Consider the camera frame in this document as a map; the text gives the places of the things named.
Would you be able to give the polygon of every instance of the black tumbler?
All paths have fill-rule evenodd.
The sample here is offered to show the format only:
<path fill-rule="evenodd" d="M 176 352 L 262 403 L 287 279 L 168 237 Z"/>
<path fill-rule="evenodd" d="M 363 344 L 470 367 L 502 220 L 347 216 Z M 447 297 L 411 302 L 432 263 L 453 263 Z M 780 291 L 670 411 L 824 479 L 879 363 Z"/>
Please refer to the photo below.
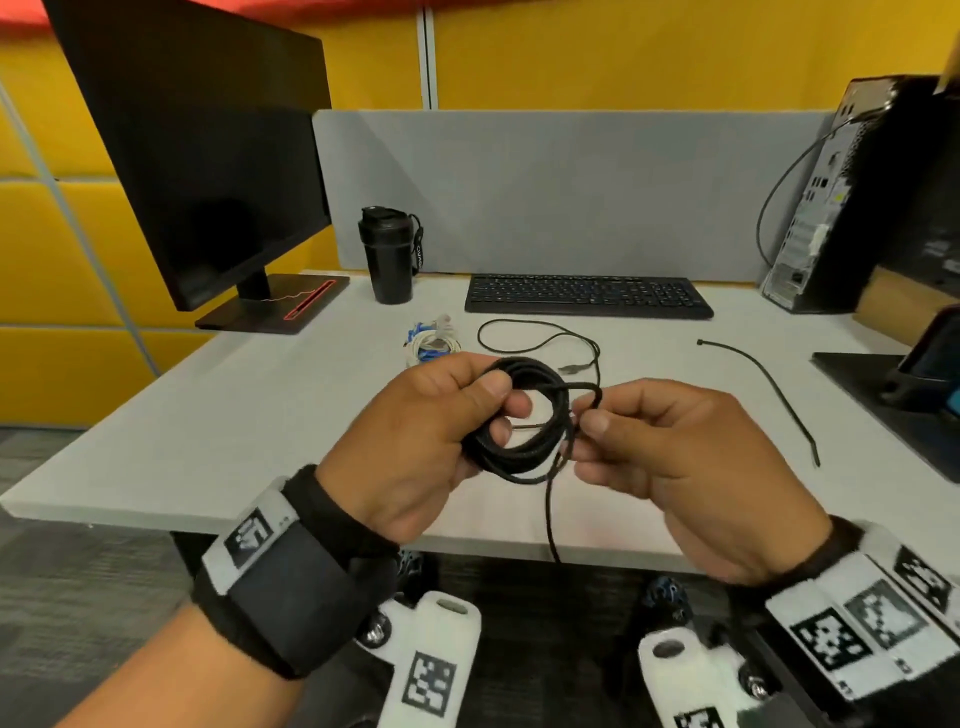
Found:
<path fill-rule="evenodd" d="M 391 207 L 372 206 L 363 208 L 359 225 L 373 295 L 380 303 L 407 303 L 414 296 L 414 276 L 423 265 L 420 218 Z"/>

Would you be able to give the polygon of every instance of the black keyboard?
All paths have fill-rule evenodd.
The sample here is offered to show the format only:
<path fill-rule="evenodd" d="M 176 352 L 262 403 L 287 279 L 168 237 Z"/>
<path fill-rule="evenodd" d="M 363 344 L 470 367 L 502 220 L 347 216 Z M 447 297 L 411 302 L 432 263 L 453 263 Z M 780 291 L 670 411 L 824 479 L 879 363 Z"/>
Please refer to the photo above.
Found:
<path fill-rule="evenodd" d="M 711 319 L 713 309 L 687 279 L 609 276 L 491 276 L 470 279 L 472 313 Z"/>

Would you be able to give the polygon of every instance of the person's right hand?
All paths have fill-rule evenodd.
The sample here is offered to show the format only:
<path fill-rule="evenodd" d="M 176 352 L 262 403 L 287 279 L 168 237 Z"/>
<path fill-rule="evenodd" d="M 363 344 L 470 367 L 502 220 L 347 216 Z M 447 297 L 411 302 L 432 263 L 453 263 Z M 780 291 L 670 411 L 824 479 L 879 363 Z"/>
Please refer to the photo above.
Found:
<path fill-rule="evenodd" d="M 809 557 L 829 516 L 732 395 L 639 379 L 573 404 L 582 434 L 574 472 L 594 485 L 649 498 L 703 572 L 762 584 Z"/>

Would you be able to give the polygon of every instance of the fingernail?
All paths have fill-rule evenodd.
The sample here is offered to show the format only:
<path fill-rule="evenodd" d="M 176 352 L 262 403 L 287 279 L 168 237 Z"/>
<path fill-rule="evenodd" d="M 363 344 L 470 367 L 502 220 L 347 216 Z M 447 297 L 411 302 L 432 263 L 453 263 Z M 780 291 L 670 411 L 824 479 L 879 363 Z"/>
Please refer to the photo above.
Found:
<path fill-rule="evenodd" d="M 589 409 L 580 416 L 580 429 L 590 437 L 601 437 L 610 426 L 610 413 L 602 409 Z"/>
<path fill-rule="evenodd" d="M 506 372 L 501 372 L 499 369 L 487 372 L 480 377 L 479 381 L 480 386 L 498 399 L 503 399 L 509 395 L 510 390 L 514 388 L 514 381 L 510 379 L 510 375 Z"/>

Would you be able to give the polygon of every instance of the gray carpet floor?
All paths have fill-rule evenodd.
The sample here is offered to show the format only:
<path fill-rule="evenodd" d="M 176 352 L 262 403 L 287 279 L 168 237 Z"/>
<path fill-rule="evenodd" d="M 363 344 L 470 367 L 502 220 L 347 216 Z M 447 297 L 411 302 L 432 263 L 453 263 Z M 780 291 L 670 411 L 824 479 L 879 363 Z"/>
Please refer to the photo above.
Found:
<path fill-rule="evenodd" d="M 77 434 L 0 429 L 0 492 Z M 609 699 L 599 667 L 643 578 L 442 556 L 441 589 L 484 617 L 459 724 L 658 725 L 642 702 Z M 165 533 L 19 522 L 0 509 L 0 726 L 56 723 L 155 633 L 188 587 Z M 700 615 L 723 611 L 708 582 L 697 580 L 691 599 Z M 311 678 L 291 728 L 344 728 L 344 719 L 375 713 L 388 683 L 389 670 L 351 646 Z M 334 698 L 342 710 L 331 711 Z"/>

